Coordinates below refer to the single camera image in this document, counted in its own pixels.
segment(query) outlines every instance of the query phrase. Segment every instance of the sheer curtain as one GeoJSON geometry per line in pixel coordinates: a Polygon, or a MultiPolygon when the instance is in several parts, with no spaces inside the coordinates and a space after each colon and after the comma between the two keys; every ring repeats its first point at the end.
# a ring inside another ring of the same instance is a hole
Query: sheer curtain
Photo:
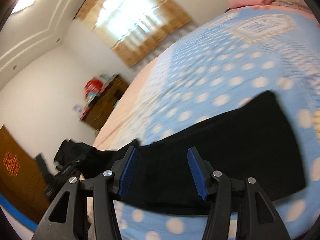
{"type": "Polygon", "coordinates": [[[129,67],[191,20],[172,0],[87,0],[77,16],[129,67]]]}

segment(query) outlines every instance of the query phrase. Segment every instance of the metal bolt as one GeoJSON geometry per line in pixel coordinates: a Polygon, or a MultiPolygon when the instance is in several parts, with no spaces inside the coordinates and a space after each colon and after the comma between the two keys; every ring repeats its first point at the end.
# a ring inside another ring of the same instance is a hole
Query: metal bolt
{"type": "Polygon", "coordinates": [[[221,177],[222,176],[222,172],[221,171],[214,171],[212,173],[215,177],[221,177]]]}
{"type": "Polygon", "coordinates": [[[105,176],[105,177],[110,177],[112,175],[112,171],[104,171],[103,172],[103,176],[105,176]]]}
{"type": "Polygon", "coordinates": [[[70,179],[69,179],[69,183],[71,183],[71,184],[74,184],[74,183],[76,183],[77,182],[77,178],[76,177],[71,177],[70,179]]]}
{"type": "Polygon", "coordinates": [[[255,184],[257,181],[256,181],[255,178],[250,177],[250,178],[248,178],[248,182],[249,182],[250,184],[255,184]]]}

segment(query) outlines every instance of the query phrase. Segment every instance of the bed sheet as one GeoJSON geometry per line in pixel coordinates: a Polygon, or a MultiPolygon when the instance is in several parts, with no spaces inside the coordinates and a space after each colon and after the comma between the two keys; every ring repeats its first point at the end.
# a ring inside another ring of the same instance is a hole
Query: bed sheet
{"type": "MultiPolygon", "coordinates": [[[[297,137],[307,180],[305,189],[275,206],[290,236],[299,236],[320,213],[320,152],[313,125],[320,109],[317,25],[312,15],[281,7],[223,14],[141,71],[94,146],[119,149],[135,138],[147,145],[274,90],[297,137]]],[[[115,207],[124,239],[201,239],[207,219],[151,213],[121,202],[115,207]]],[[[235,234],[233,214],[229,238],[235,234]]]]}

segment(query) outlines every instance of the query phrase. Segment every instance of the orange chinese character decoration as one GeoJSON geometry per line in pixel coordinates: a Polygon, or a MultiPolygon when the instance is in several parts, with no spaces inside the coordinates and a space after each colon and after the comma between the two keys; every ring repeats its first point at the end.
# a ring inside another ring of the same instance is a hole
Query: orange chinese character decoration
{"type": "Polygon", "coordinates": [[[20,164],[17,160],[18,157],[16,155],[13,157],[10,153],[5,154],[3,165],[7,168],[7,171],[9,171],[9,176],[17,176],[18,170],[20,169],[20,164]]]}

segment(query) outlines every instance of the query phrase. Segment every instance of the white ceiling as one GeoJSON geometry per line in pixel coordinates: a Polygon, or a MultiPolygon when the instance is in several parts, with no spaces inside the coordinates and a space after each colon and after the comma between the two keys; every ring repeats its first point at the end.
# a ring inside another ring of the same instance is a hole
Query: white ceiling
{"type": "Polygon", "coordinates": [[[83,2],[36,0],[9,17],[0,32],[0,90],[32,61],[62,43],[83,2]]]}

